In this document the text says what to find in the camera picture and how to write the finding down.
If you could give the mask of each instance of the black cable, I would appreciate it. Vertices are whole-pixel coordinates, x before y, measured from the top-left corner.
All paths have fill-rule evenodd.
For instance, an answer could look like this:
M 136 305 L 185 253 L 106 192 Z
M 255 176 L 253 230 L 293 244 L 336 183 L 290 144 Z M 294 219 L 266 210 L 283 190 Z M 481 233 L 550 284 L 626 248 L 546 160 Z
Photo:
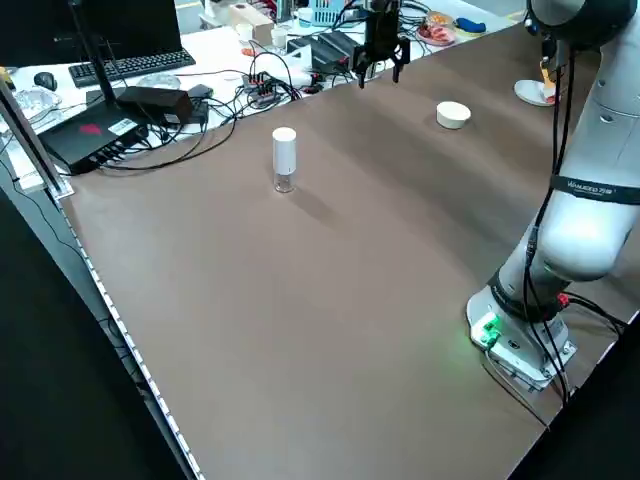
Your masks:
M 199 72 L 199 73 L 174 73 L 174 76 L 176 77 L 199 77 L 201 75 L 219 75 L 221 73 L 239 73 L 240 75 L 247 75 L 247 72 L 241 72 L 240 70 L 234 70 L 234 69 L 224 69 L 224 70 L 217 70 L 215 72 Z
M 535 328 L 535 324 L 533 322 L 533 320 L 529 317 L 529 288 L 533 287 L 533 281 L 531 280 L 531 271 L 530 271 L 530 267 L 529 266 L 525 266 L 524 269 L 524 277 L 522 279 L 522 302 L 523 302 L 523 306 L 524 306 L 524 317 L 525 317 L 525 321 L 529 324 L 529 327 L 531 328 L 531 331 L 533 332 L 533 336 L 535 337 L 536 341 L 538 342 L 538 345 L 540 345 L 540 348 L 542 348 L 542 350 L 544 351 L 546 358 L 549 358 L 549 360 L 551 361 L 551 364 L 553 365 L 554 370 L 556 371 L 556 376 L 558 378 L 560 378 L 560 386 L 562 388 L 562 406 L 566 406 L 567 404 L 567 397 L 568 397 L 568 388 L 567 385 L 564 381 L 564 378 L 562 376 L 561 370 L 560 368 L 558 368 L 558 366 L 556 365 L 556 362 L 553 360 L 553 357 L 551 356 L 551 353 L 549 352 L 549 350 L 547 349 L 547 347 L 545 346 L 545 344 L 542 342 L 542 339 L 540 338 L 540 335 L 538 334 L 538 331 Z
M 556 170 L 554 172 L 555 175 L 560 173 L 560 168 L 562 168 L 562 162 L 564 161 L 564 153 L 567 146 L 567 139 L 569 138 L 569 123 L 571 121 L 571 100 L 573 98 L 573 84 L 575 80 L 575 70 L 576 70 L 576 57 L 575 52 L 569 52 L 569 85 L 567 87 L 567 106 L 565 107 L 564 112 L 564 126 L 562 129 L 562 144 L 560 145 L 560 153 L 558 154 L 558 161 L 556 162 Z M 558 90 L 560 90 L 560 79 L 556 79 L 557 87 L 556 87 L 556 95 Z
M 342 7 L 342 10 L 340 10 L 340 13 L 338 13 L 338 16 L 333 21 L 333 25 L 331 25 L 331 30 L 335 30 L 336 28 L 338 28 L 338 24 L 341 22 L 344 12 L 346 12 L 349 8 L 351 8 L 354 3 L 356 3 L 356 0 L 349 0 L 347 3 L 344 4 L 344 7 Z
M 9 145 L 9 142 L 7 142 L 4 146 L 4 148 L 2 150 L 0 150 L 0 155 L 2 155 L 5 151 L 5 149 L 7 148 L 7 145 Z M 7 167 L 3 161 L 0 160 L 0 164 L 2 165 L 2 168 L 4 168 L 7 171 L 7 174 L 9 175 L 9 178 L 11 179 L 11 185 L 13 187 L 13 191 L 16 192 L 18 195 L 23 196 L 24 198 L 26 198 L 27 200 L 29 200 L 31 203 L 33 203 L 36 208 L 38 209 L 38 211 L 40 212 L 40 215 L 42 216 L 42 219 L 44 220 L 44 222 L 49 226 L 49 228 L 51 229 L 51 232 L 53 233 L 53 236 L 55 237 L 55 239 L 58 241 L 58 243 L 61 243 L 62 245 L 64 245 L 65 247 L 69 248 L 73 253 L 75 253 L 78 258 L 80 258 L 80 260 L 82 261 L 83 264 L 85 264 L 84 258 L 82 257 L 82 255 L 75 249 L 73 248 L 71 245 L 69 245 L 66 242 L 63 242 L 62 240 L 60 240 L 60 237 L 58 237 L 58 233 L 56 232 L 55 228 L 53 228 L 53 225 L 51 225 L 51 223 L 49 223 L 49 220 L 47 220 L 47 217 L 45 216 L 44 212 L 42 211 L 42 207 L 40 207 L 40 205 L 38 204 L 38 202 L 36 202 L 33 198 L 31 198 L 29 195 L 21 192 L 20 190 L 18 190 L 16 188 L 16 183 L 18 183 L 18 181 L 20 179 L 13 179 L 13 175 L 11 175 L 11 171 L 9 170 L 9 167 Z
M 169 162 L 164 162 L 161 164 L 157 164 L 157 165 L 151 165 L 151 166 L 145 166 L 145 167 L 129 167 L 129 166 L 122 166 L 122 165 L 109 165 L 109 166 L 105 166 L 105 168 L 111 169 L 111 170 L 123 170 L 123 171 L 145 171 L 145 170 L 159 170 L 161 168 L 164 167 L 168 167 L 170 165 L 176 165 L 178 163 L 182 163 L 184 161 L 196 158 L 204 153 L 210 152 L 211 150 L 220 147 L 221 145 L 223 145 L 227 140 L 229 140 L 229 138 L 231 138 L 231 135 L 233 135 L 233 132 L 235 131 L 235 127 L 236 127 L 236 123 L 238 121 L 238 119 L 240 118 L 239 115 L 241 113 L 243 113 L 243 111 L 247 108 L 252 108 L 252 103 L 255 102 L 250 102 L 247 105 L 245 105 L 244 107 L 242 107 L 242 109 L 240 109 L 239 111 L 234 112 L 234 115 L 231 117 L 227 117 L 227 120 L 225 120 L 224 122 L 222 122 L 221 126 L 226 125 L 230 119 L 233 119 L 233 123 L 231 124 L 231 129 L 229 130 L 229 133 L 226 135 L 226 137 L 224 137 L 222 140 L 220 140 L 218 143 L 207 147 L 199 152 L 195 152 L 194 151 L 198 148 L 198 146 L 201 144 L 202 139 L 204 138 L 204 135 L 202 135 L 200 137 L 200 139 L 198 140 L 198 142 L 192 147 L 190 148 L 186 153 L 184 153 L 182 156 L 180 156 L 179 158 L 175 159 L 175 160 L 171 160 Z
M 410 10 L 417 10 L 419 12 L 424 13 L 425 15 L 428 15 L 429 12 L 431 12 L 431 8 L 428 5 L 418 3 L 418 2 L 413 2 L 411 0 L 403 1 L 400 9 L 402 10 L 403 8 L 408 8 Z
M 621 335 L 629 324 L 605 311 L 600 305 L 577 293 L 565 292 L 570 304 L 580 305 L 607 320 L 618 335 Z
M 364 22 L 365 22 L 365 19 L 354 18 L 354 19 L 344 20 L 344 21 L 340 22 L 338 25 L 336 25 L 335 27 L 328 26 L 326 28 L 323 28 L 322 30 L 316 30 L 314 32 L 307 33 L 306 35 L 298 35 L 296 33 L 287 33 L 287 37 L 295 37 L 295 38 L 315 37 L 315 36 L 320 35 L 322 33 L 326 33 L 329 30 L 335 30 L 337 28 L 340 28 L 343 25 L 347 25 L 349 23 L 353 23 L 354 24 L 354 28 L 355 28 L 355 27 L 358 26 L 358 24 L 364 23 Z M 359 34 L 359 35 L 364 34 L 364 32 L 358 32 L 357 30 L 354 30 L 354 29 L 350 29 L 350 30 L 344 30 L 343 29 L 343 30 L 340 30 L 340 31 L 343 32 L 343 33 L 356 33 L 356 34 Z
M 484 364 L 484 362 L 482 363 L 482 368 L 484 368 L 484 371 L 487 372 L 487 374 L 500 386 L 502 387 L 502 389 L 507 392 L 511 398 L 513 398 L 516 402 L 518 402 L 520 405 L 522 405 L 524 408 L 527 409 L 527 411 L 534 416 L 534 418 L 536 420 L 538 420 L 538 422 L 540 422 L 540 424 L 546 429 L 549 430 L 549 424 L 542 418 L 542 415 L 540 415 L 537 410 L 533 407 L 533 405 L 531 405 L 531 403 L 529 403 L 529 401 L 517 390 L 517 388 L 507 379 L 507 377 L 505 375 L 502 374 L 502 372 L 499 370 L 500 368 L 502 368 L 502 366 L 497 363 L 496 361 L 494 361 L 491 356 L 489 355 L 490 350 L 485 350 L 484 354 L 485 354 L 485 359 L 487 360 L 487 363 L 489 363 L 489 365 L 491 365 L 491 368 L 493 368 L 493 371 L 501 378 L 502 382 L 505 383 L 505 385 L 503 385 L 502 382 L 500 382 L 487 368 L 487 366 Z
M 568 91 L 568 95 L 567 95 L 567 109 L 565 112 L 565 126 L 563 128 L 563 138 L 562 138 L 562 147 L 560 150 L 560 153 L 557 151 L 558 148 L 558 144 L 557 144 L 557 138 L 558 138 L 558 117 L 559 117 L 559 109 L 560 109 L 560 102 L 559 102 L 559 90 L 560 90 L 560 75 L 561 75 L 561 71 L 560 69 L 557 70 L 556 72 L 556 103 L 554 105 L 554 122 L 553 122 L 553 162 L 552 162 L 552 171 L 551 174 L 552 175 L 556 175 L 559 171 L 560 168 L 562 167 L 562 161 L 564 159 L 564 148 L 566 147 L 566 142 L 567 142 L 567 137 L 569 135 L 569 122 L 570 122 L 570 117 L 571 117 L 571 95 L 573 93 L 573 82 L 574 82 L 574 70 L 575 70 L 575 62 L 574 62 L 574 54 L 573 52 L 570 52 L 569 54 L 569 91 Z M 538 213 L 536 215 L 533 227 L 531 229 L 531 234 L 527 243 L 527 253 L 526 253 L 526 260 L 525 260 L 525 269 L 524 269 L 524 275 L 523 275 L 523 303 L 524 303 L 524 314 L 525 314 L 525 319 L 527 320 L 527 322 L 530 324 L 531 330 L 534 333 L 534 336 L 538 342 L 538 344 L 540 345 L 540 347 L 542 347 L 542 349 L 544 350 L 545 354 L 548 355 L 549 360 L 551 361 L 551 364 L 553 365 L 557 376 L 560 379 L 560 384 L 562 386 L 562 404 L 563 406 L 566 406 L 567 401 L 568 401 L 568 387 L 566 385 L 566 382 L 564 380 L 564 377 L 562 374 L 565 373 L 565 368 L 564 368 L 564 364 L 562 363 L 562 358 L 560 357 L 560 352 L 558 349 L 558 346 L 555 343 L 555 340 L 553 339 L 553 336 L 551 335 L 551 330 L 549 329 L 549 325 L 547 320 L 543 320 L 542 323 L 544 325 L 545 328 L 545 332 L 547 333 L 548 337 L 549 337 L 549 341 L 551 342 L 551 345 L 553 347 L 554 353 L 556 354 L 556 358 L 558 359 L 558 365 L 556 365 L 556 362 L 554 360 L 554 358 L 550 355 L 549 351 L 547 350 L 546 346 L 542 343 L 542 340 L 540 339 L 540 336 L 538 335 L 538 332 L 536 331 L 536 329 L 534 328 L 534 322 L 529 318 L 529 314 L 528 314 L 528 289 L 531 288 L 531 293 L 533 294 L 534 297 L 534 301 L 536 304 L 536 308 L 538 310 L 538 313 L 540 314 L 540 312 L 542 311 L 542 305 L 540 303 L 540 300 L 538 298 L 537 292 L 535 290 L 535 286 L 533 284 L 533 280 L 531 278 L 531 264 L 533 263 L 533 258 L 535 256 L 537 247 L 538 247 L 538 230 L 540 228 L 540 225 L 542 224 L 542 219 L 544 218 L 544 214 L 547 210 L 547 207 L 549 205 L 549 202 L 551 200 L 551 195 L 553 193 L 553 189 L 551 187 L 549 187 L 547 189 L 547 193 L 545 195 L 545 198 L 543 200 L 542 206 L 540 207 L 540 209 L 538 210 Z
M 124 82 L 124 86 L 125 88 L 129 88 L 129 85 L 127 84 L 126 79 L 124 78 L 124 75 L 120 72 L 120 69 L 118 68 L 118 61 L 116 59 L 115 54 L 113 53 L 113 49 L 111 48 L 111 42 L 109 42 L 109 40 L 106 40 L 107 42 L 107 48 L 109 49 L 109 54 L 111 55 L 111 65 L 113 66 L 114 70 L 116 71 L 116 73 L 120 76 L 120 80 L 122 80 Z M 144 113 L 145 117 L 147 117 L 149 119 L 149 125 L 156 125 L 156 121 L 153 119 L 153 117 L 151 115 L 149 115 L 149 113 L 144 109 L 144 107 L 139 104 L 138 102 L 136 102 L 136 106 L 140 109 L 140 111 L 142 113 Z M 169 136 L 169 132 L 167 131 L 167 129 L 163 129 L 163 127 L 161 125 L 157 125 L 157 127 L 160 129 L 160 132 L 162 132 L 163 135 L 165 136 Z M 149 130 L 151 130 L 160 140 L 160 143 L 164 142 L 164 139 L 162 138 L 161 135 L 158 135 L 153 129 L 149 128 Z
M 415 27 L 413 31 L 410 29 L 400 29 L 398 30 L 398 33 L 409 35 L 411 38 L 413 38 L 416 43 L 420 45 L 420 48 L 422 49 L 422 56 L 424 57 L 427 55 L 427 52 L 429 52 L 430 54 L 433 53 L 433 50 L 431 50 L 431 47 L 429 47 L 429 45 L 418 36 L 419 29 L 420 27 Z
M 262 45 L 260 45 L 258 42 L 255 42 L 253 40 L 249 40 L 249 43 L 251 44 L 253 51 L 255 52 L 255 47 L 253 47 L 253 45 L 257 45 L 260 48 L 262 48 L 264 50 L 264 47 Z M 282 64 L 284 65 L 284 68 L 287 70 L 287 76 L 289 77 L 289 87 L 291 88 L 292 92 L 297 92 L 297 89 L 293 86 L 293 80 L 291 79 L 291 71 L 289 70 L 289 65 L 287 65 L 287 62 L 285 61 L 284 58 L 282 58 L 280 55 L 273 53 L 273 52 L 268 52 L 268 51 L 262 51 L 260 53 L 258 53 L 257 55 L 254 55 L 253 57 L 253 61 L 251 62 L 251 65 L 249 65 L 249 75 L 252 75 L 255 72 L 255 68 L 256 68 L 256 61 L 258 60 L 258 58 L 260 58 L 263 55 L 271 55 L 273 57 L 276 57 L 278 60 L 280 60 L 282 62 Z M 300 98 L 300 94 L 297 94 L 297 98 L 294 98 L 294 95 L 292 94 L 291 100 L 297 100 L 298 98 Z

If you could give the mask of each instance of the white cap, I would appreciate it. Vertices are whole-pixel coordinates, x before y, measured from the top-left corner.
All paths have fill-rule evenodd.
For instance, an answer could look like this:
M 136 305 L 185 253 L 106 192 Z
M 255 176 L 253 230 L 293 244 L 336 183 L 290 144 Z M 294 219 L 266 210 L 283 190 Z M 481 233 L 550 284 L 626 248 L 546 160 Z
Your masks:
M 436 108 L 436 119 L 444 128 L 457 130 L 471 118 L 471 110 L 457 102 L 442 102 Z
M 305 21 L 305 22 L 311 22 L 311 20 L 313 19 L 313 8 L 311 7 L 301 7 L 298 9 L 298 19 Z
M 296 131 L 289 127 L 273 131 L 273 170 L 278 175 L 296 171 Z
M 236 33 L 243 42 L 253 40 L 253 25 L 249 23 L 239 23 L 236 25 Z

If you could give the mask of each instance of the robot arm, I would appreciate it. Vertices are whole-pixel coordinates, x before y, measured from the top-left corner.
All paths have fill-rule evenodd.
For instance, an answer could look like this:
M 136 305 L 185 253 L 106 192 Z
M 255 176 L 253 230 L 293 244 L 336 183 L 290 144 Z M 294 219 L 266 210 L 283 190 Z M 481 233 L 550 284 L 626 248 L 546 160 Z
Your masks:
M 503 366 L 541 389 L 575 353 L 556 315 L 558 295 L 570 282 L 597 280 L 611 271 L 638 215 L 640 15 L 636 0 L 528 0 L 528 8 L 540 30 L 572 54 L 602 47 L 596 81 L 562 166 L 550 179 L 537 252 L 531 261 L 532 222 L 505 264 L 467 304 L 474 343 L 490 348 Z M 503 335 L 495 346 L 482 341 L 488 310 L 502 320 Z
M 398 19 L 401 0 L 365 0 L 368 12 L 364 44 L 357 46 L 351 56 L 350 69 L 358 76 L 358 85 L 364 88 L 364 79 L 371 65 L 385 60 L 393 62 L 393 81 L 398 83 L 400 72 L 411 57 L 411 43 L 398 37 Z

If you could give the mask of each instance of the keyboard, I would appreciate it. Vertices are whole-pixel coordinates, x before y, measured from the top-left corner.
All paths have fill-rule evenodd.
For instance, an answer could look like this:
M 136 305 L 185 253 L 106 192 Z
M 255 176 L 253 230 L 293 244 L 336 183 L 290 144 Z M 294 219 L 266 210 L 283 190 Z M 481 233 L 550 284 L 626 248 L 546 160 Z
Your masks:
M 149 73 L 164 72 L 173 70 L 174 68 L 188 67 L 195 65 L 196 61 L 189 52 L 184 48 L 179 52 L 160 53 L 149 57 L 132 57 L 116 60 L 117 69 L 111 62 L 105 63 L 105 70 L 110 81 L 117 81 L 124 78 L 138 77 L 140 75 L 148 75 Z M 91 63 L 82 63 L 80 65 L 72 65 L 69 67 L 69 73 L 76 87 L 89 87 L 97 85 L 93 65 Z

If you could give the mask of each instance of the white cylindrical bottle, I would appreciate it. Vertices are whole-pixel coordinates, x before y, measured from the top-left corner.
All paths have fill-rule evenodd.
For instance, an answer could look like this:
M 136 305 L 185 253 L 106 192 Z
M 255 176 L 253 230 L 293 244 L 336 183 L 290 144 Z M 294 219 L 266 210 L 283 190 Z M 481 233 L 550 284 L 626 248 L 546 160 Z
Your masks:
M 273 186 L 277 192 L 293 190 L 296 171 L 296 131 L 289 127 L 273 131 Z

